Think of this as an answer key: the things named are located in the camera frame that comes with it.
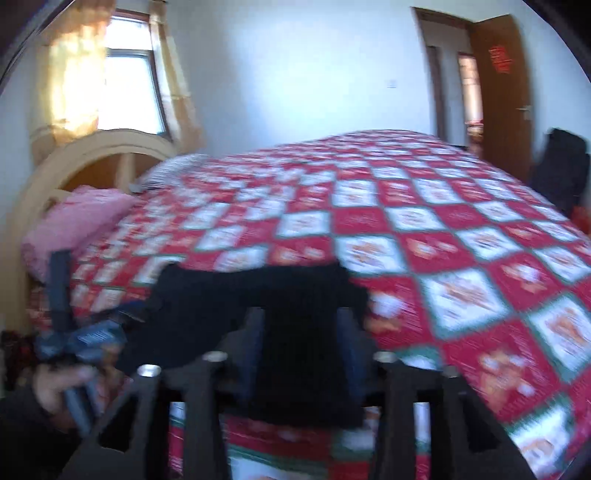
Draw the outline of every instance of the red and white checkered bedspread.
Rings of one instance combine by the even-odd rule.
[[[364,131],[210,160],[144,199],[77,260],[78,315],[145,297],[168,262],[336,257],[371,291],[379,347],[458,366],[538,476],[589,437],[591,245],[497,168],[427,135]],[[377,414],[333,433],[230,419],[235,478],[366,478]],[[428,436],[417,446],[424,476]]]

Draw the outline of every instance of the wooden door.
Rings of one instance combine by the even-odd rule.
[[[433,83],[433,97],[435,98],[435,114],[437,118],[437,136],[447,142],[447,124],[445,102],[443,99],[443,79],[441,76],[441,58],[437,47],[427,46],[427,58],[431,70]]]
[[[511,15],[469,26],[484,117],[483,156],[526,181],[531,159],[531,99],[521,36]]]

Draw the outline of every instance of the white wall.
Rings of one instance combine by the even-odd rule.
[[[472,21],[514,15],[530,64],[534,150],[552,127],[591,140],[591,84],[556,32],[520,0],[174,0],[169,19],[178,25],[208,152],[361,128],[434,133],[411,7]],[[391,80],[395,89],[387,88]]]
[[[426,44],[439,49],[447,141],[452,145],[467,145],[462,78],[457,54],[472,53],[470,37],[463,28],[434,22],[422,22],[422,26]]]
[[[35,55],[24,52],[0,95],[0,235],[6,215],[33,171],[29,111]]]

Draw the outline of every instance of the window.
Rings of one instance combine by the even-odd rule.
[[[165,133],[147,18],[142,20],[139,14],[129,18],[117,12],[107,27],[105,40],[108,53],[99,129]]]

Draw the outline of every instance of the curtain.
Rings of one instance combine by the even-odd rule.
[[[194,152],[203,146],[203,131],[197,122],[174,40],[168,30],[163,1],[150,0],[150,32],[168,129],[179,153]]]
[[[94,132],[105,82],[105,33],[115,0],[76,0],[41,35],[31,115],[36,165],[61,145]]]

